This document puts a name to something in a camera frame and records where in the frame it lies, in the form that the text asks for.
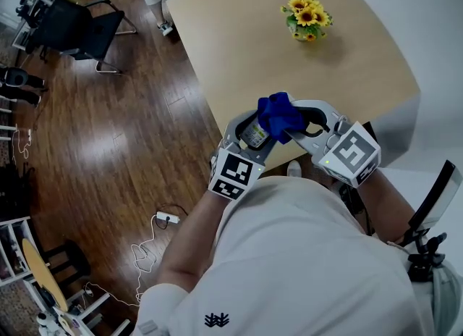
blue cloth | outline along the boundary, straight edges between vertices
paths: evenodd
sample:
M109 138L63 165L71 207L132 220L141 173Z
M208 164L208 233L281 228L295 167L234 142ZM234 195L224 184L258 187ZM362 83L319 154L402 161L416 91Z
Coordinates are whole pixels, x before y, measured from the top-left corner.
M268 98L260 98L258 120L259 125L282 144L291 140L285 130L305 130L307 127L304 118L291 105L286 93L275 93Z

sneaker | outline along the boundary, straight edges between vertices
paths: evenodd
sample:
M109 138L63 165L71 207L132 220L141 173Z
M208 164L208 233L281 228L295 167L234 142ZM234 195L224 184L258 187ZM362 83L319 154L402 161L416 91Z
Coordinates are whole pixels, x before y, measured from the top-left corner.
M299 162L293 160L288 165L288 171L286 173L289 177L302 177L302 169Z
M174 30L169 22L163 23L162 25L158 26L158 28L162 32L162 36L167 36Z

shoe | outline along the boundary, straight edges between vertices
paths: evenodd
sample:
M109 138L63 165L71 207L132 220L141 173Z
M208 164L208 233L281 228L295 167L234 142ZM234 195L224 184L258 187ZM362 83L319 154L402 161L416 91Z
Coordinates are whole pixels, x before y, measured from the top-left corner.
M289 177L302 177L302 169L299 162L293 160L288 165L288 171L286 173Z
M162 32L162 36L167 36L174 30L172 28L172 24L169 22L163 23L162 25L158 26L158 28Z

chair armrest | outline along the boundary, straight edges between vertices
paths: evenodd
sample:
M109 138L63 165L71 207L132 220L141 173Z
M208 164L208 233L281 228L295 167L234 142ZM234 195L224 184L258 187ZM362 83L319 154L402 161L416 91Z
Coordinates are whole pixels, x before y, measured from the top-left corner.
M95 1L92 1L88 4L85 4L84 7L86 8L89 8L89 7L92 7L93 5L97 5L97 4L108 4L111 8L113 8L116 12L118 12L119 10L113 5L113 3L111 3L111 0L95 0Z
M74 55L74 54L79 54L80 52L81 50L79 48L76 48L76 49L60 51L59 55Z

office chair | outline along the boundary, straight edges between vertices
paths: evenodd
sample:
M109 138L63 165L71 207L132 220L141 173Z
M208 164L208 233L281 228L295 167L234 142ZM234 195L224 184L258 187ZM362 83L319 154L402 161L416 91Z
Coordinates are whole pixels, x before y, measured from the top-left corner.
M114 12L92 17L88 8L97 4L108 4ZM117 32L122 20L133 29ZM86 5L56 0L46 11L32 39L36 45L55 49L61 55L70 55L76 60L96 60L96 72L120 74L122 70L104 59L115 35L133 33L137 33L137 28L109 0L92 1ZM113 70L102 70L103 64Z

